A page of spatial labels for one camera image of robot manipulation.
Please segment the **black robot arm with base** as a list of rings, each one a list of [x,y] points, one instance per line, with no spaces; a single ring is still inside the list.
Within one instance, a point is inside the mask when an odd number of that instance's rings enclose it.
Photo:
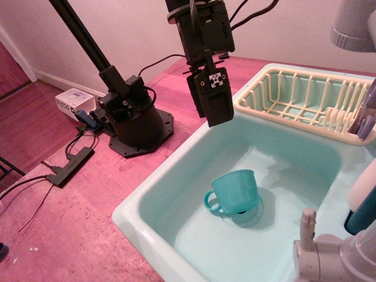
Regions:
[[[109,147],[125,158],[155,152],[173,134],[171,113],[156,109],[154,90],[140,76],[124,80],[92,38],[68,1],[51,5],[99,71],[108,94],[99,106],[108,120]]]

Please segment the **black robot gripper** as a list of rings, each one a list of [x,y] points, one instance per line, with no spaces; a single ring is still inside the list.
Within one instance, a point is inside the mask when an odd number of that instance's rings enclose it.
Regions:
[[[177,26],[188,65],[187,84],[196,110],[209,127],[234,116],[227,70],[217,68],[212,55],[235,50],[229,16],[224,1],[166,1],[169,24]]]

